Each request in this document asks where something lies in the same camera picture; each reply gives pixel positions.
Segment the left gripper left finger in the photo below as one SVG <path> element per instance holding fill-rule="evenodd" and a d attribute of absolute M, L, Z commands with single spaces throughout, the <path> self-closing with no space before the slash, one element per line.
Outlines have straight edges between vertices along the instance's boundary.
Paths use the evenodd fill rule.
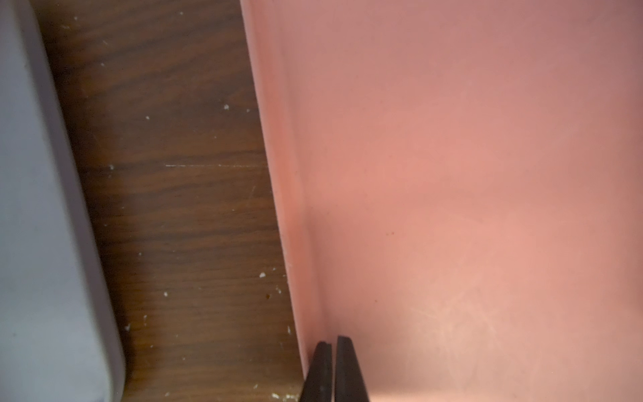
<path fill-rule="evenodd" d="M 333 400 L 332 345 L 319 342 L 313 353 L 300 394 L 300 402 L 331 402 Z"/>

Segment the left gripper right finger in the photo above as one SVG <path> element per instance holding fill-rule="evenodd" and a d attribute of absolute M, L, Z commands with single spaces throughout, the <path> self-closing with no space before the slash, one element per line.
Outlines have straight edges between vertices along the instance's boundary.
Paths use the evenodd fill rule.
<path fill-rule="evenodd" d="M 370 402 L 353 341 L 339 336 L 336 353 L 335 402 Z"/>

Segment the pink silicone mat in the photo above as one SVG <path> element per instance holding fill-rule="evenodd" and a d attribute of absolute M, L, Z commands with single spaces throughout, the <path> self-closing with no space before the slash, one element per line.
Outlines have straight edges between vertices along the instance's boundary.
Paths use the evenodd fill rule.
<path fill-rule="evenodd" d="M 301 364 L 642 398 L 639 1 L 241 4 Z"/>

